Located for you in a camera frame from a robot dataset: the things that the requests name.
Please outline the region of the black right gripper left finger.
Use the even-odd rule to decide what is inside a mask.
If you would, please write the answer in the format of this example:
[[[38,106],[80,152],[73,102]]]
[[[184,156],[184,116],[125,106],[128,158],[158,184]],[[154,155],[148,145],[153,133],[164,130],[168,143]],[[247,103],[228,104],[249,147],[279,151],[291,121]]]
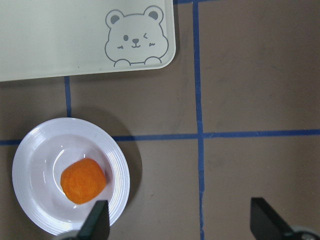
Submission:
[[[109,205],[98,200],[76,235],[77,240],[107,240],[110,234]]]

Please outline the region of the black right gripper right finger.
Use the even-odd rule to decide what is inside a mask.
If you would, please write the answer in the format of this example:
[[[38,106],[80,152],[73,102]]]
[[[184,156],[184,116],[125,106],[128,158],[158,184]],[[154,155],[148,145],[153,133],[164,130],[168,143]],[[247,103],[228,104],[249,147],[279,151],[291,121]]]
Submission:
[[[250,200],[250,231],[256,240],[293,240],[294,231],[262,197]]]

